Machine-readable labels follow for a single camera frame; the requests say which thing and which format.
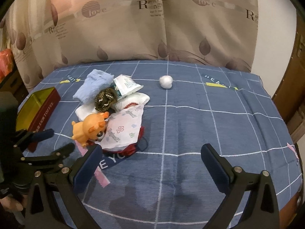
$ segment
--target leaf pattern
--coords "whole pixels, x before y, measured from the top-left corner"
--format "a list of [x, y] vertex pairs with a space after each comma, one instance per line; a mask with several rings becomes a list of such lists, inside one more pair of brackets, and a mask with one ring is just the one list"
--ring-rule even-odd
[[16, 47], [18, 50], [23, 50], [25, 48], [25, 44], [26, 44], [26, 38], [24, 33], [20, 32], [17, 35], [17, 39], [16, 39]]
[[199, 45], [199, 51], [202, 55], [208, 55], [211, 51], [211, 46], [210, 44], [208, 43], [207, 39], [205, 38], [204, 40], [202, 40], [200, 42], [200, 45]]
[[53, 64], [53, 69], [56, 70], [60, 67], [60, 64], [58, 62], [55, 62], [55, 64]]
[[51, 3], [51, 14], [52, 14], [52, 19], [53, 19], [53, 24], [56, 27], [58, 23], [58, 13], [56, 10], [56, 7]]
[[200, 60], [195, 59], [195, 58], [185, 58], [185, 59], [183, 59], [183, 61], [187, 62], [187, 63], [192, 63], [192, 64], [204, 64], [204, 65], [206, 65], [205, 63], [203, 63]]
[[232, 58], [225, 66], [231, 70], [238, 70], [243, 72], [251, 72], [251, 67], [247, 64], [246, 61], [240, 58]]
[[0, 22], [0, 28], [3, 28], [5, 25], [5, 18]]
[[68, 63], [69, 63], [68, 59], [65, 57], [64, 54], [61, 54], [61, 60], [62, 60], [62, 62], [63, 62], [64, 64], [68, 64]]
[[29, 77], [29, 75], [25, 74], [23, 80], [24, 80], [24, 82], [25, 82], [26, 84], [29, 84], [29, 83], [30, 83], [30, 77]]
[[191, 53], [191, 52], [188, 52], [188, 51], [183, 51], [183, 50], [174, 50], [173, 51], [180, 59], [180, 61], [184, 61], [184, 62], [188, 62], [187, 59], [194, 61], [193, 59], [200, 59], [198, 61], [200, 61], [202, 64], [205, 64], [205, 65], [211, 65], [209, 62], [207, 62], [205, 59], [197, 56], [196, 54], [194, 53]]
[[174, 52], [170, 52], [168, 54], [168, 59], [169, 59], [169, 61], [178, 61], [178, 62], [180, 61], [178, 55]]
[[167, 57], [167, 46], [163, 41], [158, 45], [158, 54], [161, 58]]
[[39, 77], [40, 79], [43, 79], [42, 69], [41, 69], [40, 66], [38, 66], [38, 77]]
[[107, 53], [99, 46], [99, 48], [97, 49], [97, 57], [100, 59], [100, 60], [103, 60], [103, 61], [106, 61], [108, 60], [108, 55]]
[[17, 32], [15, 30], [11, 30], [10, 32], [10, 39], [11, 39], [11, 43], [12, 45], [15, 44], [15, 41], [16, 41], [16, 37], [17, 36]]
[[130, 60], [132, 60], [132, 59], [137, 59], [137, 60], [157, 60], [158, 57], [144, 53], [144, 54], [134, 55], [133, 57], [130, 58]]
[[89, 64], [89, 63], [93, 63], [96, 62], [96, 60], [94, 59], [81, 59], [80, 61], [77, 62], [77, 64]]

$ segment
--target cotton ball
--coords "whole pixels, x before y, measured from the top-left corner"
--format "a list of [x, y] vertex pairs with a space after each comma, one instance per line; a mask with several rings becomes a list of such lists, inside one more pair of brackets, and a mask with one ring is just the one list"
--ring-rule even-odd
[[173, 78], [171, 76], [162, 76], [159, 79], [160, 85], [164, 89], [170, 89], [173, 83]]

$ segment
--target bed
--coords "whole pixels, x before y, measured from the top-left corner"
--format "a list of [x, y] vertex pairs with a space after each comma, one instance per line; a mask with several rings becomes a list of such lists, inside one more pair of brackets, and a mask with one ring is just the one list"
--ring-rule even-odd
[[[115, 77], [130, 75], [144, 86], [141, 92], [150, 96], [142, 118], [145, 140], [138, 144], [142, 150], [130, 157], [104, 156], [100, 167], [110, 183], [103, 188], [93, 177], [79, 196], [102, 228], [203, 228], [224, 198], [200, 158], [205, 143], [232, 166], [252, 173], [268, 170], [279, 209], [300, 189], [302, 174], [288, 147], [291, 138], [259, 76], [201, 64], [115, 61], [53, 71], [32, 92], [56, 87], [60, 94], [61, 101], [46, 125], [55, 135], [39, 143], [34, 153], [24, 152], [27, 157], [48, 155], [73, 142], [71, 122], [77, 121], [74, 112], [80, 103], [72, 96], [93, 69]], [[174, 82], [164, 90], [158, 80], [167, 74]], [[60, 84], [67, 75], [80, 81]], [[71, 166], [80, 156], [76, 148], [65, 165]], [[67, 224], [73, 227], [55, 195]], [[240, 219], [248, 195], [230, 226]]]

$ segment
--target white grid line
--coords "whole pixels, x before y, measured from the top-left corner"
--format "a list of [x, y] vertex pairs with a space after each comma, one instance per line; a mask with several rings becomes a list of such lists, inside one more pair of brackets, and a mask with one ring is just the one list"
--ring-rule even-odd
[[[79, 77], [78, 77], [77, 79], [79, 79], [80, 76], [81, 76], [82, 74], [84, 74], [85, 71], [88, 70], [90, 66], [91, 66], [91, 65], [89, 65], [89, 66], [87, 67], [87, 69], [85, 69], [85, 70], [79, 75]], [[73, 86], [73, 83], [70, 85], [69, 88], [67, 88], [67, 90], [64, 92], [64, 94], [61, 96], [61, 99], [65, 96], [65, 94], [67, 93], [67, 91], [68, 91], [72, 86]]]
[[[120, 64], [137, 64], [137, 63], [140, 63], [139, 62], [122, 62], [122, 63], [115, 63], [115, 61], [113, 61], [111, 64], [115, 64], [115, 65], [120, 65]], [[105, 64], [103, 62], [100, 62], [100, 64], [96, 64], [96, 65], [92, 65], [94, 63], [91, 63], [91, 66], [94, 67], [94, 66], [105, 66], [105, 65], [110, 65], [109, 63], [108, 64]], [[183, 64], [172, 64], [172, 63], [140, 63], [140, 64], [156, 64], [156, 65], [178, 65], [178, 66], [185, 66], [185, 67], [189, 67], [189, 68], [196, 68], [194, 66], [190, 66], [190, 65], [183, 65]], [[203, 67], [197, 67], [199, 69], [206, 69], [206, 70], [210, 70], [210, 71], [221, 71], [222, 70], [217, 70], [217, 69], [209, 69], [209, 68], [203, 68]], [[71, 69], [59, 69], [59, 70], [55, 70], [57, 72], [60, 72], [60, 71], [66, 71], [66, 70], [71, 70]], [[232, 71], [228, 71], [226, 73], [231, 73], [231, 74], [236, 74], [236, 72], [232, 72]], [[253, 79], [248, 79], [249, 81], [254, 81], [254, 82], [260, 82], [259, 80], [253, 80]]]
[[56, 142], [55, 142], [55, 144], [54, 144], [54, 151], [55, 151], [55, 146], [56, 146], [56, 143], [57, 143], [57, 141], [58, 141], [58, 139], [59, 139], [59, 136], [62, 134], [65, 125], [67, 124], [68, 120], [70, 119], [70, 117], [72, 116], [72, 114], [75, 112], [75, 110], [78, 108], [79, 105], [80, 105], [80, 102], [78, 103], [78, 105], [76, 106], [76, 108], [72, 111], [72, 113], [71, 113], [70, 116], [67, 118], [66, 122], [64, 123], [64, 125], [63, 125], [63, 127], [62, 127], [62, 129], [61, 129], [61, 131], [60, 131], [60, 133], [59, 133], [59, 135], [58, 135], [58, 137], [57, 137], [57, 139], [56, 139]]
[[72, 139], [71, 137], [69, 137], [69, 136], [67, 136], [67, 135], [64, 135], [64, 134], [61, 134], [61, 133], [56, 133], [56, 132], [55, 132], [54, 134], [60, 135], [60, 136], [63, 136], [63, 137], [69, 138], [69, 139]]
[[278, 194], [280, 194], [281, 192], [283, 192], [285, 189], [287, 189], [288, 187], [290, 187], [291, 186], [291, 184], [293, 184], [296, 180], [298, 180], [299, 179], [299, 177], [302, 175], [302, 173], [301, 174], [299, 174], [299, 176], [292, 182], [292, 183], [290, 183], [286, 188], [284, 188], [284, 189], [282, 189], [280, 192], [278, 192], [276, 195], [278, 195]]
[[[261, 103], [260, 103], [260, 105], [261, 105], [261, 107], [263, 108], [263, 110], [264, 110], [265, 114], [268, 116], [268, 114], [267, 114], [266, 110], [264, 109], [263, 105], [262, 105]], [[272, 126], [272, 128], [273, 128], [274, 132], [275, 132], [276, 137], [278, 138], [279, 145], [281, 145], [281, 142], [280, 142], [279, 136], [278, 136], [278, 134], [277, 134], [277, 132], [276, 132], [276, 130], [275, 130], [275, 128], [274, 128], [274, 125], [273, 125], [273, 123], [271, 122], [270, 118], [268, 118], [268, 119], [269, 119], [269, 121], [270, 121], [270, 123], [271, 123], [271, 126]], [[289, 163], [287, 162], [287, 159], [286, 159], [286, 156], [285, 156], [285, 153], [284, 153], [283, 148], [282, 148], [282, 152], [283, 152], [283, 155], [284, 155], [285, 161], [286, 161], [286, 163], [287, 163], [287, 169], [288, 169], [288, 181], [289, 181], [289, 183], [290, 183], [290, 175], [289, 175]], [[290, 186], [290, 184], [289, 184], [289, 190], [290, 190], [290, 197], [289, 197], [289, 199], [290, 199], [290, 198], [291, 198], [291, 186]]]
[[246, 81], [247, 81], [247, 84], [248, 84], [249, 89], [252, 90], [251, 87], [250, 87], [250, 84], [249, 84], [248, 80], [246, 80]]
[[[119, 218], [119, 219], [125, 219], [125, 220], [129, 220], [129, 221], [133, 221], [133, 222], [140, 222], [140, 223], [146, 223], [146, 224], [155, 224], [155, 222], [153, 221], [145, 221], [145, 220], [138, 220], [138, 219], [131, 219], [131, 218], [127, 218], [127, 217], [123, 217], [123, 216], [119, 216], [119, 215], [116, 215], [116, 214], [113, 214], [113, 213], [108, 213], [106, 211], [103, 211], [103, 210], [100, 210], [98, 208], [95, 208], [95, 207], [92, 207], [86, 203], [83, 202], [83, 204], [95, 211], [98, 211], [100, 213], [104, 213], [106, 215], [110, 215], [112, 217], [115, 217], [115, 218]], [[242, 214], [243, 212], [239, 212], [239, 213], [236, 213], [234, 214], [234, 216], [237, 216], [239, 214]], [[197, 225], [197, 224], [205, 224], [207, 223], [207, 221], [198, 221], [198, 222], [173, 222], [173, 221], [165, 221], [165, 222], [158, 222], [157, 224], [175, 224], [175, 225]]]
[[85, 200], [85, 198], [86, 198], [86, 195], [87, 195], [87, 192], [88, 192], [88, 188], [89, 188], [89, 185], [90, 185], [90, 182], [91, 182], [91, 179], [90, 179], [90, 181], [89, 181], [89, 183], [87, 184], [87, 187], [86, 187], [86, 190], [85, 190], [85, 193], [83, 194], [83, 199], [82, 199], [82, 203], [84, 203], [84, 200]]
[[214, 114], [213, 114], [213, 111], [212, 111], [211, 104], [210, 104], [210, 102], [209, 102], [208, 93], [207, 93], [207, 90], [206, 90], [206, 88], [205, 88], [205, 86], [204, 86], [204, 83], [203, 83], [203, 81], [202, 81], [202, 77], [201, 77], [201, 75], [200, 75], [200, 73], [199, 73], [198, 68], [197, 68], [197, 71], [198, 71], [198, 75], [199, 75], [199, 77], [200, 77], [200, 80], [201, 80], [201, 82], [202, 82], [202, 85], [203, 85], [203, 88], [204, 88], [204, 91], [205, 91], [205, 96], [206, 96], [206, 99], [207, 99], [207, 101], [208, 101], [209, 108], [210, 108], [210, 111], [211, 111], [211, 114], [212, 114], [212, 118], [213, 118], [213, 121], [214, 121], [214, 127], [215, 127], [215, 131], [216, 131], [217, 142], [218, 142], [219, 151], [220, 151], [220, 156], [222, 156], [222, 148], [221, 148], [221, 146], [220, 146], [219, 137], [218, 137], [218, 131], [217, 131], [217, 127], [216, 127], [216, 122], [215, 122], [215, 118], [214, 118]]
[[[165, 105], [145, 105], [145, 107], [165, 107]], [[174, 106], [174, 105], [167, 105], [167, 107], [175, 107], [175, 108], [182, 108], [182, 107], [187, 107], [187, 108], [191, 108], [191, 109], [195, 109], [195, 110], [199, 110], [199, 111], [206, 111], [206, 112], [210, 112], [210, 110], [207, 109], [199, 109], [199, 108], [195, 108], [195, 107], [190, 107], [190, 106]], [[265, 117], [271, 118], [271, 119], [280, 119], [281, 121], [283, 120], [280, 117], [271, 117], [271, 116], [267, 116], [264, 115], [262, 113], [256, 112], [254, 114], [250, 114], [250, 113], [234, 113], [234, 112], [227, 112], [227, 111], [217, 111], [217, 110], [212, 110], [212, 112], [216, 112], [216, 113], [227, 113], [227, 114], [233, 114], [233, 115], [263, 115]]]
[[131, 75], [130, 78], [132, 78], [133, 74], [135, 73], [135, 70], [137, 69], [139, 62], [138, 62], [137, 65], [135, 66], [135, 69], [134, 69], [134, 71], [133, 71], [133, 73], [132, 73], [132, 75]]
[[[229, 78], [227, 77], [226, 73], [225, 73], [224, 71], [223, 71], [223, 73], [225, 74], [225, 76], [226, 76], [226, 78], [228, 79], [229, 84], [230, 84], [230, 86], [231, 86], [231, 82], [230, 82]], [[245, 105], [243, 104], [243, 102], [242, 102], [241, 98], [239, 97], [239, 95], [238, 95], [238, 93], [237, 93], [236, 90], [235, 90], [235, 93], [236, 93], [238, 99], [240, 100], [240, 102], [241, 102], [241, 104], [242, 104], [242, 106], [243, 106], [245, 112], [247, 112], [246, 107], [245, 107]], [[266, 169], [265, 159], [264, 159], [264, 155], [263, 155], [263, 152], [262, 152], [262, 147], [261, 147], [261, 145], [260, 145], [260, 141], [259, 141], [259, 139], [258, 139], [257, 133], [256, 133], [256, 131], [255, 131], [255, 128], [254, 128], [254, 126], [253, 126], [253, 124], [252, 124], [252, 122], [251, 122], [250, 117], [249, 117], [248, 114], [247, 114], [247, 118], [248, 118], [248, 120], [249, 120], [249, 122], [250, 122], [250, 124], [251, 124], [251, 127], [252, 127], [253, 131], [254, 131], [254, 134], [255, 134], [255, 137], [256, 137], [258, 146], [260, 147], [260, 153], [262, 154], [264, 169]]]
[[105, 72], [108, 71], [108, 69], [113, 65], [113, 63], [114, 63], [114, 61], [108, 66], [108, 68], [105, 70]]
[[[277, 149], [282, 149], [282, 148], [276, 147], [276, 148], [271, 148], [271, 149], [268, 149], [268, 150], [262, 151], [262, 152], [268, 152], [268, 151], [277, 150]], [[137, 151], [136, 153], [147, 154], [147, 155], [162, 155], [162, 153], [160, 153], [160, 152]], [[257, 153], [260, 153], [260, 151], [243, 153], [243, 154], [235, 154], [235, 155], [222, 155], [222, 156], [223, 157], [240, 157], [240, 156], [253, 155], [253, 154], [257, 154]], [[172, 157], [181, 157], [181, 156], [185, 156], [185, 155], [201, 155], [201, 153], [200, 152], [185, 152], [185, 153], [181, 153], [181, 154], [164, 153], [164, 156], [172, 156]]]
[[[167, 61], [167, 71], [166, 71], [166, 74], [168, 75], [168, 61]], [[162, 158], [161, 158], [161, 176], [160, 176], [160, 183], [159, 183], [160, 186], [159, 186], [158, 203], [157, 203], [156, 219], [155, 219], [154, 229], [156, 229], [157, 225], [158, 225], [159, 210], [160, 210], [161, 195], [162, 195], [162, 180], [163, 180], [164, 151], [165, 151], [165, 137], [166, 137], [167, 90], [168, 89], [166, 89], [165, 109], [164, 109], [163, 145], [162, 145]]]
[[[157, 80], [157, 79], [133, 79], [133, 80], [139, 80], [139, 81], [159, 81], [159, 80]], [[56, 85], [58, 85], [60, 82], [58, 82], [58, 83], [44, 83], [44, 82], [40, 82], [41, 84], [44, 84], [44, 85], [46, 85], [46, 84], [56, 84]], [[198, 83], [198, 82], [191, 82], [191, 81], [184, 81], [184, 80], [173, 80], [173, 82], [185, 82], [185, 83], [193, 83], [193, 84], [202, 84], [202, 83]], [[240, 90], [245, 90], [245, 91], [247, 91], [247, 92], [249, 92], [249, 93], [252, 93], [252, 94], [255, 94], [255, 95], [259, 95], [259, 96], [262, 96], [262, 97], [266, 97], [266, 98], [269, 98], [269, 99], [271, 99], [271, 97], [270, 96], [266, 96], [266, 95], [260, 95], [260, 94], [257, 94], [257, 93], [255, 93], [255, 92], [252, 92], [252, 91], [249, 91], [249, 90], [246, 90], [246, 89], [239, 89], [238, 91], [240, 91]]]
[[75, 67], [76, 67], [76, 65], [73, 66], [73, 68], [69, 71], [68, 75], [75, 69]]
[[79, 102], [79, 101], [59, 101], [59, 102]]

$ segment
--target person's hand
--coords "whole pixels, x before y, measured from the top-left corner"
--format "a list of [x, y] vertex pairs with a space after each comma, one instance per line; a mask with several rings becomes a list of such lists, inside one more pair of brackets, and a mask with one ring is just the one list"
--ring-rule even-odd
[[4, 210], [8, 212], [22, 211], [23, 208], [26, 207], [27, 195], [23, 195], [23, 200], [21, 203], [10, 196], [6, 196], [3, 199], [0, 199], [0, 203], [2, 204]]

